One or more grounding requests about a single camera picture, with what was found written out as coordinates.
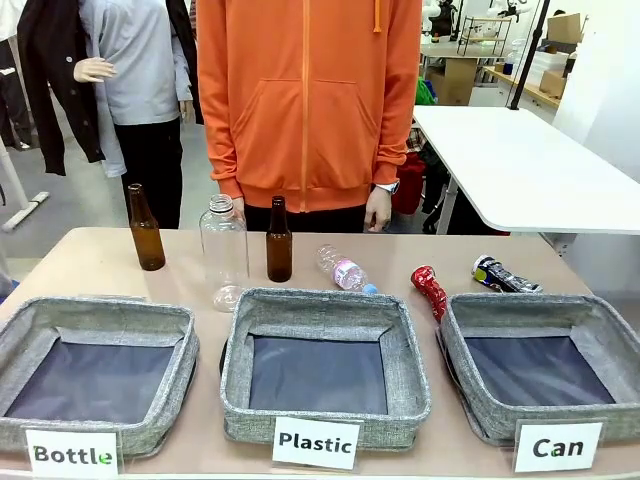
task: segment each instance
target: mannequin hand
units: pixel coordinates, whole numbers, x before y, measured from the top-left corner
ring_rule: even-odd
[[[193,109],[192,100],[180,101],[180,114],[184,123],[193,123],[196,119],[196,111]]]
[[[73,78],[80,83],[102,83],[104,80],[101,77],[111,78],[116,73],[113,65],[100,57],[85,58],[73,67]]]

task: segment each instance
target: water bottle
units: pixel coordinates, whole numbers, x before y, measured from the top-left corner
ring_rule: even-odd
[[[200,218],[207,290],[214,307],[231,312],[249,279],[247,226],[234,215],[229,195],[214,195]]]
[[[365,271],[347,257],[340,255],[332,245],[323,245],[318,249],[317,262],[320,269],[331,275],[333,281],[342,289],[378,293],[376,286],[369,283]]]

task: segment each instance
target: hoodie pocket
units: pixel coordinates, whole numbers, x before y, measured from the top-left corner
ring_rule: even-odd
[[[232,134],[238,182],[269,190],[300,188],[300,81],[260,80]]]
[[[378,136],[355,83],[311,83],[310,187],[347,189],[371,183]]]

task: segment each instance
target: gray fabric basket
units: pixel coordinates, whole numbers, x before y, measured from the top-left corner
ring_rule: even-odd
[[[249,408],[254,336],[378,342],[387,414]],[[431,398],[404,303],[386,295],[256,288],[236,307],[220,384],[229,438],[272,443],[277,417],[360,425],[358,448],[406,450],[429,414]]]
[[[605,419],[605,441],[640,438],[640,338],[600,298],[515,293],[454,295],[448,301],[440,332],[473,431],[488,443],[513,444],[519,420]],[[525,406],[499,401],[485,381],[492,379],[486,378],[486,372],[483,378],[467,339],[539,337],[570,339],[594,378],[610,394],[612,403]],[[539,389],[544,388],[545,384],[540,383]]]
[[[127,299],[34,298],[0,332],[0,451],[24,430],[118,432],[124,456],[157,451],[195,368],[193,314]]]

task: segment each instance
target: black jacket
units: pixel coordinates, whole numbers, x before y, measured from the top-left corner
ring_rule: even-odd
[[[196,44],[184,0],[166,0],[169,18],[189,66],[196,121],[203,123],[198,99]],[[18,23],[18,49],[25,87],[38,130],[47,173],[65,175],[64,141],[47,81],[64,108],[89,162],[104,159],[98,138],[96,99],[91,83],[73,78],[76,62],[87,58],[78,0],[28,0]]]

